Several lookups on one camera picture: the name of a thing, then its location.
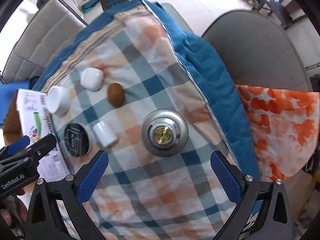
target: metal lid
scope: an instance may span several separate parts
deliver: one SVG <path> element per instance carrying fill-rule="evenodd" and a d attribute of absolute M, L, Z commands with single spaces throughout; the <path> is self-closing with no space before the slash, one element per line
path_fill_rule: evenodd
<path fill-rule="evenodd" d="M 168 157 L 179 153 L 188 140 L 184 119 L 169 110 L 157 110 L 143 121 L 141 138 L 144 146 L 154 155 Z"/>

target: plaid tablecloth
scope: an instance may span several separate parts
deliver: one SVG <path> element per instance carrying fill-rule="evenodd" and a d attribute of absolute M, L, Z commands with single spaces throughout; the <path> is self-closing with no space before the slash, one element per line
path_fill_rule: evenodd
<path fill-rule="evenodd" d="M 80 74 L 88 67 L 103 71 L 105 85 L 87 91 Z M 114 108 L 107 87 L 118 82 L 125 104 Z M 63 132 L 70 122 L 89 131 L 108 123 L 119 141 L 105 149 L 109 166 L 84 207 L 108 239 L 212 239 L 228 219 L 230 202 L 210 166 L 214 150 L 234 163 L 204 96 L 179 63 L 166 29 L 145 7 L 114 15 L 114 21 L 92 33 L 46 83 L 67 88 L 71 108 L 53 115 L 53 125 L 72 173 L 103 147 L 94 134 L 90 153 L 72 157 Z M 181 154 L 160 158 L 149 153 L 140 138 L 143 119 L 157 109 L 184 117 L 189 139 Z"/>

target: blue cloth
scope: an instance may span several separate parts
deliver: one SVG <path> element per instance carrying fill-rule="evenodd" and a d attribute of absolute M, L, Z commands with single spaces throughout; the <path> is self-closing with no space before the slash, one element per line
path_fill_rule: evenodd
<path fill-rule="evenodd" d="M 258 164 L 249 122 L 238 92 L 224 63 L 209 43 L 195 34 L 182 31 L 170 15 L 157 3 L 131 0 L 105 11 L 78 34 L 72 45 L 65 48 L 51 62 L 33 89 L 40 91 L 45 82 L 60 68 L 62 62 L 73 54 L 76 47 L 87 39 L 91 33 L 109 24 L 113 20 L 115 13 L 128 11 L 144 3 L 151 8 L 152 12 L 156 14 L 167 29 L 176 56 L 182 66 L 192 75 L 193 80 L 206 97 L 240 169 L 244 174 L 250 174 L 258 179 Z"/>
<path fill-rule="evenodd" d="M 17 89 L 28 89 L 29 81 L 23 80 L 19 82 L 7 83 L 0 85 L 0 95 L 1 95 L 1 103 L 0 103 L 0 126 L 4 125 L 4 119 L 7 115 L 9 106 L 12 102 L 13 96 Z"/>

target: orange and white fabric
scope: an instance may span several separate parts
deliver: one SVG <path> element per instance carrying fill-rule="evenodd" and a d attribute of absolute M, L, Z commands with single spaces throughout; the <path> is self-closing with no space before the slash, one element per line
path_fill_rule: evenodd
<path fill-rule="evenodd" d="M 319 93 L 236 85 L 248 115 L 260 179 L 296 174 L 318 140 Z"/>

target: human hand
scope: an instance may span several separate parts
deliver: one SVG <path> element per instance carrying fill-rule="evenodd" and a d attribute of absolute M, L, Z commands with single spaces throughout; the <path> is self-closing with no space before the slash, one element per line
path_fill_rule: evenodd
<path fill-rule="evenodd" d="M 25 194 L 24 189 L 20 189 L 17 192 L 17 195 L 22 196 Z M 17 212 L 19 217 L 21 218 L 23 223 L 26 223 L 27 221 L 27 214 L 28 214 L 28 209 L 24 205 L 24 203 L 18 198 L 16 201 L 17 205 Z M 4 221 L 7 223 L 7 225 L 10 227 L 12 225 L 12 217 L 10 215 L 10 212 L 6 209 L 1 209 L 0 214 L 2 215 Z"/>

